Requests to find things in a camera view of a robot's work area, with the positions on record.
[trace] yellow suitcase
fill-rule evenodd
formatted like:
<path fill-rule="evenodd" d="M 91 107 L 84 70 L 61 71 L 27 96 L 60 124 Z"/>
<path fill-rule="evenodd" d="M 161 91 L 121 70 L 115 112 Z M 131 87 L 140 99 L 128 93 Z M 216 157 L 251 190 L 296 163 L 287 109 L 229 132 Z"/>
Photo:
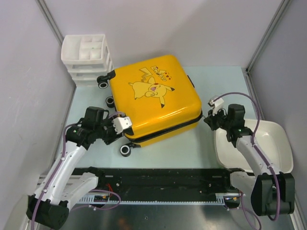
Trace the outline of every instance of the yellow suitcase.
<path fill-rule="evenodd" d="M 193 83 L 172 55 L 115 69 L 109 79 L 116 110 L 132 121 L 132 128 L 125 131 L 130 147 L 144 147 L 194 128 L 202 116 Z M 100 88 L 107 86 L 106 81 L 97 81 Z"/>

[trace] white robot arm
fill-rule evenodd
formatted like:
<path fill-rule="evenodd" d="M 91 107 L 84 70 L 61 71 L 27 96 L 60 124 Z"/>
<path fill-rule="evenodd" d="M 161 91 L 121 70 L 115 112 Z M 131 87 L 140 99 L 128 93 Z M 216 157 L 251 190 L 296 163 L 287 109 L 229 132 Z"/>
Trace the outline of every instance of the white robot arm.
<path fill-rule="evenodd" d="M 283 173 L 264 153 L 254 133 L 245 127 L 245 108 L 231 104 L 227 114 L 220 97 L 209 100 L 212 110 L 204 119 L 211 130 L 226 130 L 227 140 L 242 153 L 254 175 L 241 170 L 230 174 L 233 187 L 251 197 L 251 204 L 258 216 L 290 214 L 294 212 L 295 181 L 290 173 Z"/>
<path fill-rule="evenodd" d="M 108 145 L 131 126 L 127 116 L 110 117 L 108 110 L 88 107 L 84 118 L 67 130 L 63 143 L 65 151 L 56 158 L 35 193 L 29 196 L 27 216 L 30 219 L 34 217 L 36 222 L 52 229 L 60 229 L 72 207 L 98 184 L 98 176 L 86 172 L 65 189 L 78 161 L 97 139 L 102 139 Z"/>

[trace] white wall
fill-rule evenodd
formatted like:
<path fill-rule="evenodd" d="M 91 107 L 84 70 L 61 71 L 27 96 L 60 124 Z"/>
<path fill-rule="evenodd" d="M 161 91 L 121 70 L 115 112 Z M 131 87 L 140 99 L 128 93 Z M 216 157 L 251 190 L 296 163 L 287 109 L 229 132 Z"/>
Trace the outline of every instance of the white wall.
<path fill-rule="evenodd" d="M 294 154 L 293 175 L 307 215 L 307 1 L 291 3 L 251 72 L 264 116 L 281 124 Z"/>
<path fill-rule="evenodd" d="M 105 33 L 116 67 L 172 53 L 246 67 L 282 0 L 46 0 L 61 32 Z"/>
<path fill-rule="evenodd" d="M 0 229 L 55 152 L 74 84 L 34 0 L 0 1 Z"/>

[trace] suitcase wheel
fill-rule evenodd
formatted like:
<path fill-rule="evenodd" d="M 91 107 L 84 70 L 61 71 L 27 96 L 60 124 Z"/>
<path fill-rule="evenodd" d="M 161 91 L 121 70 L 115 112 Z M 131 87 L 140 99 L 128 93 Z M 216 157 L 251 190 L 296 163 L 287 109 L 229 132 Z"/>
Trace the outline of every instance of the suitcase wheel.
<path fill-rule="evenodd" d="M 109 86 L 109 83 L 106 80 L 102 80 L 98 83 L 98 87 L 100 89 L 105 89 Z"/>
<path fill-rule="evenodd" d="M 128 145 L 122 145 L 119 151 L 123 157 L 128 157 L 131 154 L 131 147 Z"/>
<path fill-rule="evenodd" d="M 115 105 L 114 105 L 114 99 L 112 96 L 106 98 L 106 105 L 109 108 L 114 108 Z"/>

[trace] stacked plastic bin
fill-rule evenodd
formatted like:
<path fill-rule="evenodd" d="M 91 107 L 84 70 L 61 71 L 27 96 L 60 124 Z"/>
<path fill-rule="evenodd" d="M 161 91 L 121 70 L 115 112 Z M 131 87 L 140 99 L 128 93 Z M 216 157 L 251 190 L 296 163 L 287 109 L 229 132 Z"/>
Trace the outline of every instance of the stacked plastic bin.
<path fill-rule="evenodd" d="M 65 36 L 61 59 L 76 86 L 97 86 L 97 77 L 113 70 L 104 34 Z"/>

